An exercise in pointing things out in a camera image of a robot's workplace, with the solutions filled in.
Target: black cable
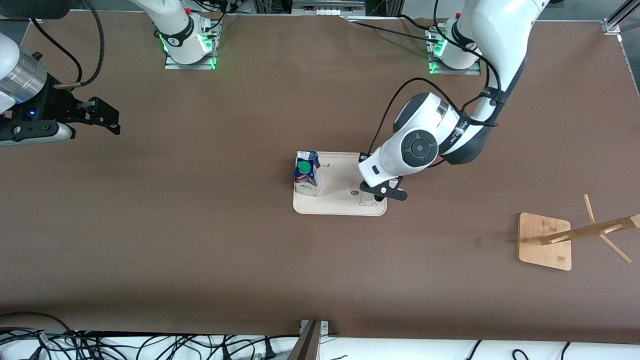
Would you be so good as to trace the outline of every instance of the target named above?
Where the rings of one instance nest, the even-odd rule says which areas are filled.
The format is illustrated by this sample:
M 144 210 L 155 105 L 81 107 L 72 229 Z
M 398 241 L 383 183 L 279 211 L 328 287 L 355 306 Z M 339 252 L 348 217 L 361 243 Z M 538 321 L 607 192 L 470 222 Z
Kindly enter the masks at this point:
M 445 161 L 445 160 L 444 160 L 444 159 L 442 159 L 442 160 L 438 161 L 437 163 L 433 163 L 433 164 L 429 165 L 429 166 L 428 166 L 428 167 L 426 167 L 426 168 L 436 167 L 436 166 L 438 166 L 438 165 L 442 164 L 444 161 Z
M 169 351 L 169 349 L 171 349 L 172 347 L 175 347 L 175 346 L 176 346 L 176 344 L 177 344 L 178 342 L 180 342 L 180 341 L 182 341 L 182 339 L 180 339 L 180 340 L 176 339 L 176 341 L 174 341 L 171 345 L 169 345 L 169 347 L 167 347 L 163 352 L 161 352 L 161 353 L 160 353 L 160 355 L 158 355 L 158 356 L 156 357 L 156 360 L 160 360 L 160 357 L 162 357 L 162 355 L 164 355 L 164 353 L 165 353 L 165 352 Z
M 98 57 L 98 64 L 95 67 L 95 71 L 89 79 L 80 83 L 80 86 L 86 86 L 90 83 L 93 83 L 95 78 L 97 78 L 100 74 L 100 70 L 102 70 L 102 62 L 104 61 L 104 30 L 102 29 L 102 23 L 100 21 L 100 17 L 98 16 L 98 12 L 95 10 L 95 7 L 93 7 L 91 0 L 81 1 L 84 1 L 87 7 L 89 7 L 89 10 L 91 10 L 91 14 L 93 14 L 93 18 L 95 19 L 95 24 L 98 26 L 98 36 L 100 37 L 100 55 Z
M 190 347 L 190 346 L 189 346 L 189 345 L 187 345 L 186 343 L 182 344 L 182 346 L 183 346 L 183 347 L 186 347 L 186 348 L 188 348 L 188 349 L 191 349 L 191 350 L 193 350 L 193 351 L 195 351 L 195 352 L 197 352 L 197 353 L 198 353 L 199 360 L 202 360 L 202 353 L 201 353 L 198 349 L 195 349 L 195 348 L 193 348 L 193 347 Z
M 171 350 L 171 352 L 169 353 L 169 355 L 166 357 L 166 360 L 173 360 L 173 357 L 175 356 L 175 353 L 176 353 L 176 352 L 178 351 L 178 349 L 180 348 L 180 346 L 179 346 L 178 344 L 179 344 L 179 343 L 180 343 L 180 344 L 184 344 L 184 338 L 182 338 L 182 339 L 178 340 L 178 337 L 176 336 L 176 337 L 175 337 L 175 339 L 176 339 L 176 342 L 175 342 L 175 343 L 173 343 L 173 345 L 172 345 L 172 346 L 170 346 L 170 347 L 173 347 L 173 350 Z
M 291 3 L 292 0 L 280 0 L 280 4 L 282 5 L 282 10 L 285 13 L 291 13 Z
M 254 356 L 255 356 L 255 345 L 253 346 L 253 350 L 251 351 L 251 357 L 249 359 L 253 360 Z
M 210 12 L 218 12 L 221 10 L 219 6 L 211 5 L 210 3 L 208 5 L 205 5 L 204 1 L 193 0 L 193 2 L 196 3 L 199 7 L 203 8 L 204 10 L 209 10 Z
M 33 316 L 42 316 L 42 317 L 45 317 L 45 318 L 50 318 L 51 320 L 54 320 L 58 324 L 62 325 L 62 327 L 64 327 L 65 330 L 69 334 L 75 334 L 75 332 L 73 330 L 71 330 L 71 328 L 69 326 L 67 326 L 62 320 L 60 320 L 59 318 L 56 318 L 53 315 L 49 315 L 49 314 L 45 314 L 45 313 L 36 313 L 34 311 L 15 311 L 13 313 L 2 314 L 2 315 L 0 315 L 0 318 L 5 318 L 7 316 L 15 316 L 15 315 L 33 315 Z
M 199 347 L 205 347 L 205 348 L 211 348 L 211 349 L 213 349 L 214 347 L 217 346 L 217 345 L 213 345 L 213 343 L 211 343 L 211 337 L 210 336 L 207 336 L 207 339 L 209 340 L 209 344 L 208 345 L 207 344 L 203 344 L 203 343 L 197 341 L 196 339 L 191 339 L 191 340 L 189 340 L 189 342 L 190 343 L 194 343 L 194 344 L 198 345 Z
M 210 360 L 211 358 L 213 358 L 213 355 L 216 353 L 216 351 L 218 351 L 218 349 L 220 347 L 225 347 L 227 342 L 227 335 L 224 335 L 224 337 L 222 337 L 222 342 L 220 343 L 220 345 L 217 345 L 216 348 L 209 354 L 209 356 L 207 356 L 206 360 Z
M 484 79 L 484 87 L 489 86 L 489 64 L 484 63 L 484 72 L 486 73 L 486 78 Z
M 0 345 L 9 344 L 9 343 L 11 343 L 13 341 L 26 339 L 26 338 L 29 338 L 31 336 L 36 336 L 37 337 L 39 332 L 40 331 L 31 331 L 31 332 L 29 332 L 27 334 L 13 335 L 11 338 L 2 339 L 2 341 L 0 341 Z
M 151 341 L 151 340 L 155 339 L 155 338 L 160 337 L 160 336 L 162 336 L 162 335 L 152 336 L 152 337 L 150 337 L 149 339 L 147 339 L 147 340 L 143 341 L 142 345 L 140 345 L 140 348 L 138 349 L 138 352 L 136 353 L 136 360 L 139 360 L 139 359 L 140 359 L 140 352 L 142 352 L 142 349 L 143 349 L 145 346 L 148 346 L 148 345 L 147 345 L 147 343 L 148 343 L 149 341 Z
M 56 342 L 56 341 L 52 341 L 52 343 L 56 344 L 56 346 L 58 346 L 58 347 L 60 348 L 60 351 L 62 351 L 62 352 L 67 356 L 67 359 L 68 359 L 68 360 L 72 360 L 72 359 L 71 359 L 71 355 L 69 355 L 69 354 L 67 353 L 66 349 L 64 349 L 64 348 L 62 347 L 62 345 L 60 345 L 60 344 L 59 344 L 58 342 Z
M 65 49 L 64 46 L 60 45 L 59 42 L 56 41 L 56 39 L 54 39 L 53 37 L 51 37 L 38 23 L 38 21 L 36 19 L 31 19 L 31 23 L 33 23 L 33 25 L 36 27 L 36 29 L 38 29 L 38 31 L 42 34 L 42 36 L 44 36 L 45 38 L 47 38 L 48 41 L 50 41 L 52 44 L 54 44 L 60 51 L 62 51 L 63 53 L 65 53 L 65 55 L 67 55 L 71 61 L 74 62 L 74 64 L 76 65 L 77 69 L 78 69 L 78 75 L 76 77 L 76 83 L 80 82 L 80 80 L 82 80 L 82 65 L 80 65 L 80 62 L 76 59 L 76 57 L 70 53 L 68 50 Z
M 271 346 L 271 340 L 269 340 L 269 338 L 267 336 L 264 337 L 264 359 L 265 360 L 271 360 L 274 357 L 276 357 L 278 354 L 276 354 L 273 351 L 273 347 Z
M 225 345 L 225 347 L 222 348 L 222 360 L 231 360 L 231 356 L 229 355 L 229 349 L 227 346 L 228 345 Z
M 413 20 L 412 18 L 410 18 L 409 16 L 407 16 L 405 14 L 400 14 L 397 17 L 399 17 L 400 19 L 409 20 L 409 22 L 411 22 L 411 24 L 413 26 L 415 26 L 416 28 L 419 28 L 419 29 L 422 29 L 422 30 L 429 30 L 429 28 L 427 26 L 423 26 L 423 25 L 418 24 L 415 20 Z
M 480 99 L 480 98 L 481 98 L 481 96 L 480 96 L 480 95 L 478 95 L 478 96 L 476 96 L 475 98 L 473 98 L 473 99 L 471 99 L 471 100 L 469 100 L 469 101 L 465 102 L 465 104 L 462 106 L 462 108 L 460 108 L 460 111 L 461 111 L 461 112 L 465 112 L 465 108 L 466 108 L 469 104 L 472 104 L 474 101 L 476 101 L 476 100 L 478 100 L 478 99 Z
M 29 356 L 28 360 L 40 360 L 40 353 L 42 351 L 41 347 L 37 347 L 36 350 L 31 353 L 31 356 Z
M 103 348 L 110 349 L 111 351 L 113 351 L 113 352 L 117 353 L 120 357 L 122 357 L 122 359 L 125 359 L 125 360 L 127 359 L 127 357 L 126 357 L 126 356 L 125 356 L 121 351 L 119 351 L 119 350 L 117 349 L 118 347 L 138 348 L 138 347 L 132 347 L 132 346 L 128 346 L 128 345 L 111 345 L 111 344 L 107 344 L 107 343 L 103 342 L 103 341 L 102 341 L 102 340 L 100 340 L 100 339 L 98 339 L 98 341 L 97 341 L 96 339 L 93 339 L 93 338 L 89 338 L 89 337 L 86 337 L 86 336 L 78 336 L 78 335 L 68 335 L 68 334 L 58 335 L 58 334 L 55 334 L 55 335 L 52 335 L 52 336 L 51 336 L 51 339 L 52 339 L 52 340 L 55 340 L 56 338 L 72 338 L 72 340 L 81 340 L 81 345 L 82 345 L 82 344 L 85 344 L 84 346 L 77 346 L 77 345 L 75 345 L 75 344 L 74 344 L 74 348 L 78 349 L 80 352 L 82 352 L 83 350 L 86 350 L 86 349 L 90 349 L 90 348 L 94 348 L 94 349 L 96 349 L 96 348 L 97 348 L 97 350 L 98 350 L 98 351 L 100 351 L 100 349 L 99 349 L 99 348 L 100 348 L 100 347 L 103 347 Z M 150 340 L 152 340 L 152 339 L 154 339 L 154 338 L 157 338 L 157 336 L 152 336 L 151 338 L 147 339 L 147 340 L 143 343 L 143 345 L 142 345 L 140 348 L 138 348 L 138 349 L 139 349 L 139 351 L 140 351 L 144 346 L 153 345 L 153 344 L 149 344 L 149 345 L 145 345 L 145 344 L 146 344 L 148 341 L 150 341 Z M 89 344 L 89 341 L 93 341 L 93 342 L 95 342 L 95 345 L 94 345 L 94 346 L 91 346 L 91 345 Z M 106 354 L 106 355 L 109 355 L 110 357 L 112 357 L 112 358 L 114 358 L 114 359 L 117 359 L 116 357 L 114 357 L 113 355 L 109 354 L 108 352 L 101 352 L 101 354 Z M 93 354 L 90 354 L 90 357 L 89 357 L 89 358 L 90 358 L 90 359 L 95 359 L 95 357 L 93 356 Z
M 446 35 L 444 35 L 444 33 L 442 32 L 442 30 L 440 29 L 440 27 L 438 26 L 438 2 L 440 0 L 435 0 L 434 4 L 433 4 L 433 25 L 436 28 L 436 30 L 438 31 L 438 33 L 440 34 L 440 36 L 445 39 L 446 41 L 448 41 L 449 43 L 453 44 L 454 46 L 456 46 L 457 48 L 461 49 L 462 51 L 465 51 L 466 53 L 471 53 L 474 56 L 477 56 L 480 60 L 484 61 L 485 64 L 487 64 L 487 66 L 489 66 L 489 68 L 491 68 L 491 71 L 493 71 L 493 75 L 495 76 L 495 82 L 497 84 L 497 88 L 498 91 L 502 91 L 502 84 L 500 83 L 500 76 L 498 75 L 498 71 L 495 69 L 495 66 L 493 66 L 493 64 L 487 60 L 487 58 L 485 58 L 484 56 L 478 54 L 477 52 L 467 49 L 466 47 L 459 45 L 457 42 L 453 42 L 451 41 L 450 38 L 447 38 Z M 491 123 L 489 121 L 495 119 L 496 113 L 498 111 L 498 106 L 496 104 L 496 106 L 493 109 L 493 113 L 491 114 L 491 116 L 485 121 L 485 122 L 480 122 L 477 120 L 472 119 L 473 121 L 471 121 L 470 123 L 472 125 L 477 125 L 477 126 L 490 126 L 490 127 L 495 127 L 498 126 L 498 124 L 496 123 Z
M 522 356 L 524 356 L 524 359 L 525 359 L 525 360 L 529 360 L 529 356 L 527 356 L 527 354 L 525 354 L 525 353 L 524 353 L 524 351 L 520 350 L 519 348 L 514 349 L 514 350 L 511 352 L 511 357 L 513 358 L 513 360 L 518 360 L 518 358 L 516 357 L 516 354 L 517 354 L 517 353 L 522 354 Z
M 299 337 L 300 337 L 300 335 L 276 335 L 276 336 L 269 336 L 269 339 L 272 340 L 272 339 L 278 339 L 278 338 L 299 338 Z M 247 347 L 250 347 L 252 345 L 255 345 L 257 343 L 260 343 L 262 341 L 264 341 L 264 339 L 258 339 L 258 340 L 255 340 L 255 341 L 251 341 L 250 344 L 245 345 L 243 347 L 237 348 L 235 351 L 230 353 L 229 356 L 233 356 L 235 353 L 239 352 L 240 350 L 242 350 L 244 348 L 247 348 Z
M 566 352 L 566 348 L 568 348 L 569 345 L 571 345 L 571 341 L 567 341 L 566 344 L 564 344 L 562 352 L 560 353 L 560 360 L 564 360 L 564 352 Z
M 382 0 L 380 1 L 380 3 L 375 7 L 375 9 L 371 10 L 371 12 L 369 13 L 368 16 L 373 15 L 374 12 L 376 12 L 383 4 L 388 4 L 391 0 Z
M 478 345 L 480 345 L 480 342 L 482 342 L 482 340 L 478 340 L 476 342 L 476 344 L 474 345 L 474 348 L 471 349 L 471 354 L 469 354 L 469 357 L 467 358 L 467 360 L 471 360 L 474 357 L 474 354 L 476 353 L 476 349 L 478 349 Z
M 40 348 L 44 349 L 47 352 L 47 356 L 49 357 L 49 360 L 52 360 L 53 358 L 51 357 L 51 351 L 49 350 L 49 348 L 44 344 L 44 341 L 42 341 L 42 339 L 40 339 L 40 337 L 38 337 L 38 342 L 40 343 Z
M 105 342 L 104 342 L 104 340 L 105 340 L 104 338 L 103 338 L 103 339 L 101 339 L 100 343 L 102 343 L 105 347 L 108 347 L 108 348 L 123 348 L 123 347 L 124 347 L 124 348 L 134 348 L 134 349 L 138 350 L 138 349 L 141 349 L 141 348 L 143 348 L 143 347 L 148 347 L 148 346 L 151 346 L 151 345 L 155 345 L 155 344 L 161 343 L 161 342 L 163 342 L 164 340 L 167 340 L 167 339 L 170 337 L 170 336 L 167 336 L 167 337 L 165 337 L 164 339 L 160 339 L 160 340 L 156 341 L 155 343 L 149 343 L 149 344 L 147 344 L 147 342 L 148 342 L 149 340 L 156 339 L 156 338 L 158 338 L 158 337 L 160 337 L 160 336 L 152 336 L 150 339 L 147 339 L 147 341 L 145 341 L 145 342 L 143 343 L 143 346 L 140 346 L 140 347 L 135 347 L 135 346 L 132 346 L 132 345 L 114 345 L 114 344 L 107 344 L 107 343 L 105 343 Z M 53 338 L 53 339 L 55 339 L 55 338 L 60 338 L 60 337 L 63 337 L 63 336 L 54 335 L 54 338 Z M 66 343 L 67 345 L 69 345 L 69 343 L 67 343 L 67 339 L 66 339 L 66 338 L 68 338 L 69 336 L 64 336 L 64 337 L 65 337 L 65 339 L 64 339 L 64 340 L 65 340 L 65 343 Z
M 434 44 L 438 42 L 438 41 L 437 41 L 437 40 L 435 40 L 435 39 L 428 39 L 428 38 L 426 38 L 426 37 L 418 37 L 418 36 L 415 36 L 415 35 L 406 34 L 406 33 L 401 33 L 401 32 L 399 32 L 399 31 L 394 31 L 394 30 L 391 30 L 391 29 L 385 29 L 385 28 L 381 28 L 381 27 L 378 27 L 378 26 L 373 26 L 373 25 L 369 25 L 369 24 L 363 24 L 363 23 L 361 23 L 361 22 L 353 21 L 353 23 L 354 23 L 354 24 L 358 24 L 358 25 L 360 25 L 360 26 L 366 26 L 367 28 L 372 28 L 372 29 L 382 30 L 382 31 L 386 31 L 387 33 L 396 34 L 396 35 L 401 35 L 401 36 L 408 37 L 408 38 L 416 38 L 416 39 L 418 39 L 418 40 L 423 40 L 423 41 L 431 42 L 431 43 L 434 43 Z
M 433 86 L 436 90 L 438 90 L 439 93 L 442 94 L 442 96 L 445 97 L 445 99 L 447 99 L 447 101 L 449 101 L 449 104 L 455 110 L 455 112 L 458 113 L 458 115 L 461 114 L 460 110 L 453 103 L 453 100 L 451 100 L 451 98 L 438 85 L 436 85 L 433 81 L 425 79 L 425 78 L 409 79 L 409 80 L 405 81 L 404 84 L 402 84 L 398 88 L 398 90 L 396 91 L 394 96 L 391 98 L 391 101 L 389 101 L 389 104 L 387 105 L 387 109 L 385 110 L 385 114 L 382 115 L 382 120 L 380 120 L 380 125 L 378 126 L 378 130 L 376 131 L 376 135 L 373 137 L 373 140 L 371 141 L 371 145 L 369 146 L 369 151 L 367 152 L 367 154 L 371 155 L 371 150 L 373 149 L 373 144 L 376 142 L 376 139 L 378 138 L 378 135 L 380 134 L 380 130 L 382 129 L 382 125 L 385 123 L 385 119 L 387 118 L 387 114 L 389 113 L 389 109 L 391 109 L 391 106 L 393 105 L 394 100 L 400 94 L 402 89 L 404 89 L 405 86 L 409 85 L 410 83 L 413 83 L 414 81 L 424 81 L 425 83 Z
M 89 351 L 89 356 L 86 356 L 84 354 L 85 350 Z M 89 346 L 89 343 L 87 343 L 86 339 L 84 338 L 80 339 L 80 347 L 76 351 L 80 353 L 80 356 L 82 356 L 83 359 L 99 360 L 93 356 L 92 347 Z
M 224 19 L 224 17 L 225 17 L 225 15 L 226 15 L 226 14 L 227 14 L 227 13 L 222 13 L 222 15 L 220 15 L 220 18 L 218 19 L 218 21 L 216 21 L 216 23 L 215 23 L 215 24 L 213 24 L 213 25 L 211 25 L 210 27 L 205 28 L 205 29 L 204 29 L 204 31 L 209 31 L 209 30 L 211 30 L 211 29 L 215 28 L 216 26 L 218 26 L 218 24 L 222 21 L 222 19 Z

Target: wooden mug tree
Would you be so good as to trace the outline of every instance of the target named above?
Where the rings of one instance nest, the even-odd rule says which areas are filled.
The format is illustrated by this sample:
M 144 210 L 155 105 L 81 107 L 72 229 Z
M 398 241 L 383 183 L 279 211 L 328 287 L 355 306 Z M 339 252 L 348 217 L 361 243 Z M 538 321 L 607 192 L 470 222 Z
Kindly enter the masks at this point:
M 571 230 L 566 220 L 521 213 L 518 217 L 518 259 L 560 270 L 571 270 L 571 241 L 592 236 L 603 239 L 627 263 L 631 259 L 609 240 L 606 235 L 615 231 L 640 227 L 640 214 L 596 224 L 589 197 L 584 204 L 591 225 Z

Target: wooden base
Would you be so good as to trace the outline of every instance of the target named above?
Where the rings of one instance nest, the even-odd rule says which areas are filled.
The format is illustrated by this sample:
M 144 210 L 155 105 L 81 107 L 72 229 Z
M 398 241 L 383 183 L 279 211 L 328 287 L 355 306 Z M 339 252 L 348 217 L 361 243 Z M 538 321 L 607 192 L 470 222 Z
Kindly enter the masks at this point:
M 571 270 L 571 242 L 551 245 L 529 243 L 527 239 L 571 229 L 566 220 L 521 213 L 518 217 L 518 259 L 525 263 Z

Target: robotic arm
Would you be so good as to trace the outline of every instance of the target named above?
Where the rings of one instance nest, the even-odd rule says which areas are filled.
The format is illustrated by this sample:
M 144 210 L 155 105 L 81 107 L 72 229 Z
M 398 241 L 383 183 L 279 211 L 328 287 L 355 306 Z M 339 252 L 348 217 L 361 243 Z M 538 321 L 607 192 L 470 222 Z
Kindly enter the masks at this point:
M 393 136 L 358 165 L 363 191 L 384 197 L 390 179 L 424 170 L 438 155 L 450 164 L 478 156 L 524 69 L 529 33 L 545 5 L 545 0 L 467 0 L 460 18 L 445 24 L 447 33 L 467 49 L 482 51 L 498 77 L 491 72 L 473 115 L 458 114 L 432 93 L 412 97 L 394 121 Z M 476 57 L 449 44 L 441 59 L 464 69 Z
M 185 11 L 180 0 L 131 0 L 156 24 L 168 54 L 189 64 L 212 51 L 211 20 Z M 59 19 L 71 0 L 0 0 L 0 12 L 9 16 Z M 47 72 L 37 54 L 29 54 L 0 33 L 0 146 L 54 142 L 75 137 L 68 124 L 99 125 L 120 134 L 119 112 L 98 97 L 77 100 L 69 88 Z M 12 111 L 11 117 L 3 115 Z

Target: brown tabletop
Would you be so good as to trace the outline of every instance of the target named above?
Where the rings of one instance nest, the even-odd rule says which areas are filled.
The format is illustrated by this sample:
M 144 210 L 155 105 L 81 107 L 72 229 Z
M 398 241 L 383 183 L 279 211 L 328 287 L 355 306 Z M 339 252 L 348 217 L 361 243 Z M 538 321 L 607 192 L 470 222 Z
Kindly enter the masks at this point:
M 338 17 L 240 17 L 215 71 L 164 70 L 144 13 L 100 15 L 104 68 L 74 93 L 120 110 L 122 134 L 78 125 L 75 140 L 0 151 L 3 311 L 97 330 L 277 334 L 322 318 L 341 336 L 640 341 L 640 233 L 611 236 L 631 264 L 597 238 L 574 242 L 570 272 L 516 259 L 520 212 L 587 225 L 589 193 L 597 220 L 640 213 L 640 102 L 597 22 L 535 25 L 473 163 L 407 177 L 409 199 L 382 217 L 337 217 L 294 212 L 295 151 L 366 151 L 398 86 L 428 76 L 424 42 Z M 44 27 L 86 79 L 90 13 Z M 24 47 L 75 77 L 37 31 Z M 430 78 L 458 105 L 484 81 Z M 391 117 L 425 91 L 409 86 Z

